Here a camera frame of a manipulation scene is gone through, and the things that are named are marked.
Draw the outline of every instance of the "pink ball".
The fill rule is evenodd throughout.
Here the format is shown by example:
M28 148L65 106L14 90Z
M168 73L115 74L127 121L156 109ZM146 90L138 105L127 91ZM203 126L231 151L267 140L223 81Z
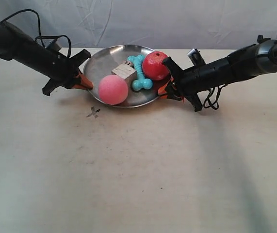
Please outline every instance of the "pink ball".
M99 98L106 104L120 104L125 101L128 94L127 83L118 75L107 75L98 85Z

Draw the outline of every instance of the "white table surface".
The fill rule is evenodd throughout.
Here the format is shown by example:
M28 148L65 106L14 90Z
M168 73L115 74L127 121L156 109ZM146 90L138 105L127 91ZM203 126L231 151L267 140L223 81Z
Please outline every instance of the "white table surface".
M188 50L162 51L191 66ZM47 81L0 59L0 233L277 233L277 74L229 85L200 113L47 97Z

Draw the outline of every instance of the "white backdrop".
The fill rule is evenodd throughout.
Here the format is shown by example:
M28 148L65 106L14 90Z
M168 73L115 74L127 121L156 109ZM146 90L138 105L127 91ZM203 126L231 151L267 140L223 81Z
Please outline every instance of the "white backdrop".
M24 8L39 12L44 35L66 34L75 47L238 49L258 34L277 39L276 0L0 0L0 19ZM11 22L37 36L32 13Z

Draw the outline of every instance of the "blue dog bone toy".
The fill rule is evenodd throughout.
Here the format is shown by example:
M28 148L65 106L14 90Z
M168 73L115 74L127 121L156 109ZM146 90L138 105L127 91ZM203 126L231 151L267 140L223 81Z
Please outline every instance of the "blue dog bone toy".
M145 57L144 55L130 56L128 61L134 64L134 69L137 71L137 80L132 82L132 88L134 91L140 91L142 88L145 90L150 90L153 86L152 80L145 77L142 64Z

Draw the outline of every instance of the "metal plate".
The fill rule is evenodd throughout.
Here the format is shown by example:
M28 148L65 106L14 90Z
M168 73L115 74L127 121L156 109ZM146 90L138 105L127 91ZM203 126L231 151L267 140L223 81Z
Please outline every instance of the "metal plate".
M102 78L111 74L111 71L121 63L125 62L129 56L138 56L140 54L147 56L154 50L138 45L120 45L100 50L92 55L84 66L84 75L93 83L94 88L89 90L95 99L102 102L98 96L98 84ZM135 108L153 102L158 98L157 90L167 82L167 79L153 82L151 90L141 90L135 92L129 88L127 99L113 107Z

